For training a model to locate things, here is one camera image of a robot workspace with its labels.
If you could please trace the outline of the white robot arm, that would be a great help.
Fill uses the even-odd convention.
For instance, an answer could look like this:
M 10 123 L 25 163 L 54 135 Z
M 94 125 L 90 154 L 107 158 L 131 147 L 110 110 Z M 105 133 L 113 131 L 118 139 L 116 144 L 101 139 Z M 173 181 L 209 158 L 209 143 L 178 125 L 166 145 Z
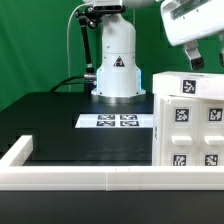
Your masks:
M 91 95 L 98 101 L 129 103 L 145 96 L 136 65 L 136 30 L 122 13 L 159 2 L 168 41 L 182 45 L 193 70 L 204 67 L 198 41 L 224 31 L 224 0 L 83 0 L 90 25 L 102 24 L 102 64 Z

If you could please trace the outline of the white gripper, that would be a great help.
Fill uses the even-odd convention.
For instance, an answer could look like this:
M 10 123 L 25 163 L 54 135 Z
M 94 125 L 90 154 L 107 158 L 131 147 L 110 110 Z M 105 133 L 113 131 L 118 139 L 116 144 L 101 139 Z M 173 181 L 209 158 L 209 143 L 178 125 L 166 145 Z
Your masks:
M 164 0 L 160 11 L 170 44 L 184 44 L 184 52 L 194 71 L 204 68 L 196 40 L 220 32 L 219 58 L 224 67 L 224 0 Z

